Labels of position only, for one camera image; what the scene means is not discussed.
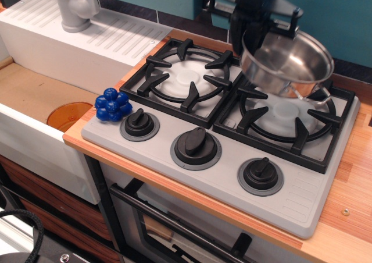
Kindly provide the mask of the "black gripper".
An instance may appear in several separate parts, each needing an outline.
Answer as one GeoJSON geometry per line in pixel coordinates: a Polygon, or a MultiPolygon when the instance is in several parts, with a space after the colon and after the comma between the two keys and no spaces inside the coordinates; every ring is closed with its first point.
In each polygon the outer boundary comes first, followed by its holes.
{"type": "Polygon", "coordinates": [[[254,56],[269,31],[294,38],[303,15],[301,8],[287,0],[209,0],[207,9],[229,18],[231,45],[239,56],[244,32],[246,48],[254,56]]]}

